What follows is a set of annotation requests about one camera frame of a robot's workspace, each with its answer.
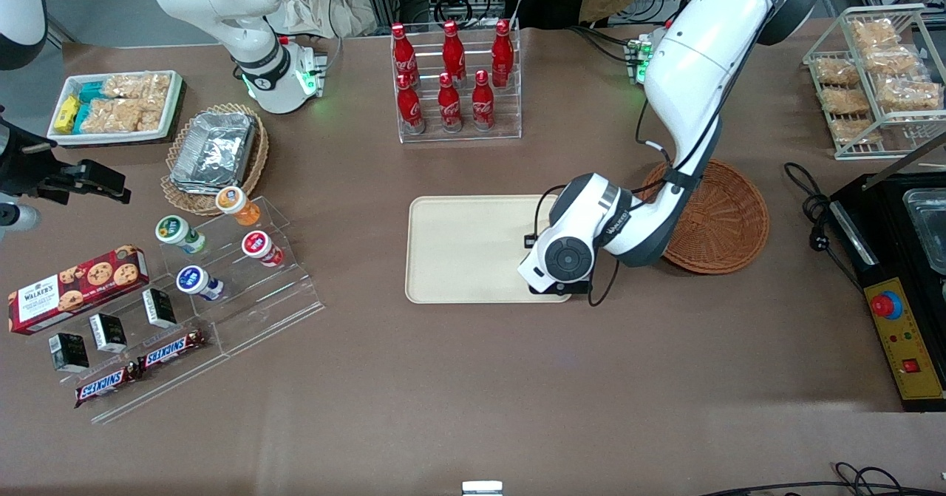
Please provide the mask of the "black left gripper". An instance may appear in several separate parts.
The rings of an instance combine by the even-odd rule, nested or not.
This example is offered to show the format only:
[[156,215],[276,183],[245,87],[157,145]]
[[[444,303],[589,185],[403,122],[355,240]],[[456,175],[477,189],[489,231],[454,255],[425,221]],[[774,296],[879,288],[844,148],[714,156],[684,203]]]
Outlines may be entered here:
[[587,295],[592,288],[591,281],[581,280],[571,283],[564,282],[555,282],[548,285],[548,287],[543,288],[543,290],[537,290],[537,288],[529,285],[529,290],[531,294],[536,295],[557,295],[557,296],[568,296],[568,295]]

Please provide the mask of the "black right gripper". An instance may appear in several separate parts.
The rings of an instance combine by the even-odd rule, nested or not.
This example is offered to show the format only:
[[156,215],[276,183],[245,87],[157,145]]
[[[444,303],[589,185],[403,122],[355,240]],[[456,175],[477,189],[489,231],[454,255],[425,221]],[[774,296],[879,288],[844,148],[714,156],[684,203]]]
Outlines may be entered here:
[[1,189],[13,197],[40,197],[67,203],[70,194],[108,197],[121,204],[131,202],[126,176],[94,160],[86,165],[62,163],[52,152],[57,143],[1,119]]

